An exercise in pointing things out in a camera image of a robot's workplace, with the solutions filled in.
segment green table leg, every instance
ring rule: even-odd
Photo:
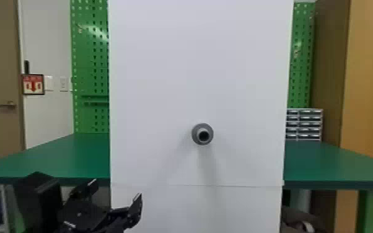
[[[373,233],[373,190],[360,190],[356,233]]]

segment green tabletop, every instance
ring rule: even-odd
[[[0,183],[11,183],[39,171],[58,177],[63,185],[97,178],[110,179],[108,134],[72,134],[0,159]]]
[[[288,141],[286,188],[373,189],[373,158],[327,143]]]
[[[72,134],[0,159],[0,183],[39,171],[62,184],[110,179],[108,134]],[[373,189],[373,158],[326,143],[286,143],[286,188]]]

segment fire alarm sign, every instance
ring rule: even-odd
[[[22,74],[23,94],[44,95],[43,74]]]

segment gray circular knob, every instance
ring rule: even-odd
[[[207,145],[213,140],[214,131],[209,124],[200,123],[192,129],[192,140],[198,145]]]

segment wall outlet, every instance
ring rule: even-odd
[[[68,92],[69,91],[69,78],[61,76],[59,77],[59,91]]]
[[[45,75],[45,91],[53,91],[53,77]]]

